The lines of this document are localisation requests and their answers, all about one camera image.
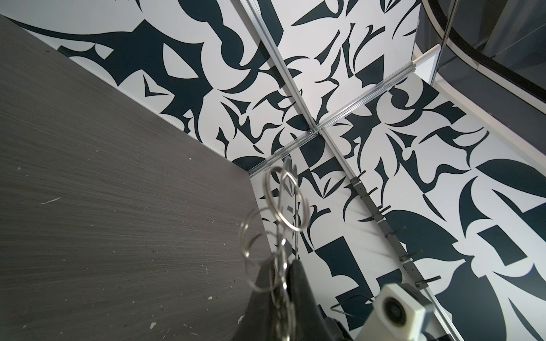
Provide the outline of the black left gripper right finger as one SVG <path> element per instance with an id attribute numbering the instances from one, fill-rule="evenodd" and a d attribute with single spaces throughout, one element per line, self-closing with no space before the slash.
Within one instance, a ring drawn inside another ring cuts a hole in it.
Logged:
<path id="1" fill-rule="evenodd" d="M 294 306 L 295 340 L 345 340 L 339 324 L 324 317 L 312 293 L 303 264 L 294 260 L 288 270 L 288 294 Z"/>

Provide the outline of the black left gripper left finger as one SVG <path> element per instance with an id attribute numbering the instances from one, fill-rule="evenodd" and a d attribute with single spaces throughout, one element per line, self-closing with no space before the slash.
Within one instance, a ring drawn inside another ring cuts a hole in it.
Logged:
<path id="1" fill-rule="evenodd" d="M 274 341 L 280 340 L 277 332 L 277 308 L 272 295 L 278 293 L 277 284 L 267 292 L 253 291 L 242 321 L 239 323 L 233 340 Z"/>

